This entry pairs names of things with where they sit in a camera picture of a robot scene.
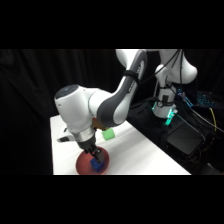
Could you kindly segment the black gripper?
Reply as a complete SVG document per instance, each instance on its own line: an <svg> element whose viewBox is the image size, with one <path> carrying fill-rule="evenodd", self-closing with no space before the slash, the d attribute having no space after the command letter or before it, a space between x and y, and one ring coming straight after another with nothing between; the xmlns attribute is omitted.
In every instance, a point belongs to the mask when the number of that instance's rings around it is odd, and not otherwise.
<svg viewBox="0 0 224 224"><path fill-rule="evenodd" d="M92 152L89 150L96 149L96 137L92 136L86 141L79 142L78 145L81 149L84 150L85 154L91 154ZM96 159L97 163L101 163L104 160L103 150L98 148L94 153L94 158Z"/></svg>

